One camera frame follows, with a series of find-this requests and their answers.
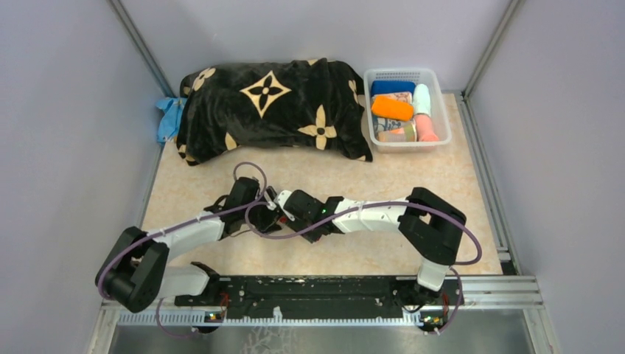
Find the blue glove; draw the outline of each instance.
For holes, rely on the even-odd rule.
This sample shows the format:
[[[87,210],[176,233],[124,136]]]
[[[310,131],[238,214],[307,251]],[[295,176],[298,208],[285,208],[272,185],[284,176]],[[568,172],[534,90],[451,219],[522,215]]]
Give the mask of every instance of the blue glove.
[[[186,98],[164,98],[156,102],[156,107],[165,113],[156,133],[158,142],[165,143],[178,135],[185,103]]]

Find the cable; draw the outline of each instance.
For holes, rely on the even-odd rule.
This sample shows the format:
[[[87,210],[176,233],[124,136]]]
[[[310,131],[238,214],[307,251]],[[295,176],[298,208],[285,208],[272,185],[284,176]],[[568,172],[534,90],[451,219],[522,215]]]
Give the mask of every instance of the cable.
[[[306,232],[309,232],[311,230],[314,230],[316,228],[318,228],[319,226],[332,221],[336,218],[339,218],[345,214],[349,214],[350,212],[356,212],[358,211],[359,208],[358,206],[354,206],[352,208],[349,209],[345,209],[342,212],[338,212],[334,215],[330,215],[329,217],[320,220],[316,223],[314,223],[313,225],[308,226],[305,229],[302,229],[300,231],[294,232],[292,234],[288,234],[288,235],[267,235],[267,234],[263,234],[262,232],[258,231],[258,229],[256,229],[256,227],[254,227],[254,225],[252,225],[252,223],[250,222],[250,218],[249,218],[249,213],[250,210],[253,207],[259,206],[259,205],[269,205],[269,203],[266,203],[264,201],[260,201],[258,203],[255,203],[254,205],[251,205],[249,208],[247,208],[245,210],[245,223],[248,224],[248,227],[250,228],[250,230],[255,233],[256,235],[259,235],[260,237],[264,237],[264,238],[268,238],[271,240],[284,240],[287,238],[292,238],[295,236],[299,236],[302,234],[305,234]],[[471,241],[473,241],[473,243],[475,244],[475,249],[477,250],[477,255],[475,256],[474,259],[472,260],[465,260],[465,261],[459,261],[456,262],[455,264],[457,266],[469,266],[472,264],[476,264],[477,262],[479,262],[482,259],[482,246],[480,245],[480,241],[478,241],[478,238],[471,232],[471,230],[469,230],[465,225],[461,224],[459,221],[457,221],[456,219],[450,217],[449,215],[445,214],[444,212],[441,212],[437,209],[433,209],[430,208],[428,206],[425,205],[421,205],[421,204],[417,204],[417,203],[411,203],[408,201],[381,201],[381,202],[377,202],[377,203],[371,203],[371,204],[366,204],[362,206],[362,209],[371,209],[371,208],[378,208],[378,207],[392,207],[392,206],[400,206],[400,207],[410,207],[410,208],[414,208],[414,209],[419,209],[422,210],[424,212],[429,212],[432,215],[436,215],[439,216],[440,218],[445,219],[446,221],[450,222],[452,225],[454,225],[455,227],[459,228],[460,230],[462,230],[462,232],[464,232],[465,234],[467,234],[469,236],[469,238],[471,239]]]
[[[417,312],[419,312],[419,310],[421,310],[421,309],[423,308],[423,306],[424,306],[424,305],[423,305],[423,304],[421,304],[421,305],[417,306],[416,308],[414,308],[414,309],[412,309],[412,310],[408,310],[408,309],[406,308],[406,306],[405,306],[405,305],[402,305],[402,309],[403,309],[405,312],[408,312],[408,313],[417,313]]]
[[[252,230],[247,229],[247,230],[239,231],[239,232],[236,232],[236,233],[230,235],[230,237],[236,237],[236,236],[240,236],[240,235],[243,235],[243,234],[247,234],[250,231],[252,231]]]
[[[447,296],[446,293],[443,293],[442,298],[443,298],[443,317],[447,317],[447,314],[449,313],[449,297]]]
[[[455,315],[458,312],[458,308],[460,307],[460,303],[462,302],[463,292],[462,292],[462,281],[460,279],[460,274],[453,267],[450,267],[450,270],[454,273],[456,279],[458,279],[458,299],[455,301],[455,308],[453,308],[453,311],[451,311],[450,318],[445,322],[445,324],[443,324],[443,327],[441,327],[440,330],[427,332],[428,334],[437,334],[439,336],[443,334],[443,332],[447,330],[447,328],[449,327],[449,325],[455,318]]]
[[[161,322],[161,306],[163,305],[164,300],[165,298],[161,299],[158,301],[158,305],[156,305],[156,325],[158,328],[160,328],[167,336],[175,339],[190,339],[196,336],[198,333],[194,331],[193,327],[191,328],[192,332],[189,334],[175,334],[171,333],[165,328],[165,326],[163,326],[163,323]]]
[[[226,317],[226,311],[228,310],[228,306],[230,305],[230,295],[224,292],[224,293],[221,293],[221,296],[223,297],[221,298],[219,307],[221,308],[220,316],[221,316],[221,320],[223,321],[223,319]]]
[[[256,168],[261,176],[262,176],[262,190],[260,191],[260,193],[258,194],[258,196],[256,197],[256,199],[254,201],[252,201],[251,203],[248,203],[246,205],[242,205],[242,206],[237,206],[236,208],[232,208],[232,209],[228,209],[225,210],[223,212],[218,212],[215,214],[208,214],[208,215],[204,215],[201,218],[193,218],[191,220],[187,220],[183,223],[179,223],[178,225],[174,225],[171,226],[167,229],[162,229],[160,231],[157,231],[151,235],[147,235],[146,237],[142,238],[141,240],[131,244],[130,246],[128,246],[127,248],[125,248],[123,251],[121,251],[117,256],[115,256],[107,265],[106,267],[104,267],[104,269],[102,270],[102,273],[99,276],[98,279],[98,293],[99,295],[106,300],[111,300],[113,299],[112,297],[110,297],[106,292],[104,292],[104,279],[106,278],[106,274],[108,274],[109,271],[111,271],[111,269],[113,268],[113,266],[119,262],[126,254],[129,254],[132,250],[136,249],[137,247],[139,247],[140,245],[146,243],[147,241],[153,240],[157,237],[161,237],[161,236],[165,236],[166,234],[169,234],[171,232],[174,232],[176,230],[182,229],[185,226],[188,225],[192,225],[194,223],[199,223],[200,221],[204,221],[204,220],[208,220],[211,218],[218,218],[220,216],[223,215],[227,215],[230,214],[232,212],[237,212],[239,210],[243,210],[245,208],[248,207],[252,207],[254,205],[256,205],[258,203],[258,201],[260,200],[260,198],[262,198],[262,196],[265,194],[265,190],[267,189],[267,175],[265,175],[265,171],[262,170],[262,168],[260,168],[259,165],[254,164],[253,162],[240,162],[239,164],[237,164],[237,166],[234,167],[234,171],[233,171],[233,175],[234,178],[237,178],[237,170],[243,166],[243,165],[249,165],[252,166],[254,168]]]

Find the pink sock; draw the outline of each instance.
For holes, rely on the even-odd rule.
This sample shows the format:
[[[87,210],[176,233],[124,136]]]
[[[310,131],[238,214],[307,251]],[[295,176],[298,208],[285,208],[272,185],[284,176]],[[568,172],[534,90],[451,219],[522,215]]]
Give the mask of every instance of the pink sock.
[[[432,120],[427,114],[417,114],[414,118],[416,136],[420,142],[437,142],[440,139],[434,134]]]

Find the blue towel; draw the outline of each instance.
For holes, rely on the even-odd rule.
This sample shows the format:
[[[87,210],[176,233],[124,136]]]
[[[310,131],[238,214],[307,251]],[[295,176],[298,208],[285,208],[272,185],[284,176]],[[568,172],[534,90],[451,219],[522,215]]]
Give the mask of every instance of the blue towel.
[[[416,84],[411,81],[375,80],[371,84],[371,96],[376,94],[393,94],[394,92],[414,92]]]
[[[156,133],[156,140],[158,142],[165,143],[167,140],[173,139],[178,135],[180,119],[185,103],[186,98],[164,98],[158,100],[156,107],[165,113],[163,119],[161,119],[161,124],[158,126],[158,132]]]

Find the black blanket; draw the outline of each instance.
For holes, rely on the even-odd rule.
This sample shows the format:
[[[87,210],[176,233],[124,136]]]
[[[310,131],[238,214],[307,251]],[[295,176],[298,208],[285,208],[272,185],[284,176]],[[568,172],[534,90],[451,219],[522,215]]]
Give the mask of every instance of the black blanket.
[[[340,61],[216,65],[182,80],[178,152],[194,165],[240,145],[309,146],[370,162],[362,93],[363,80]]]

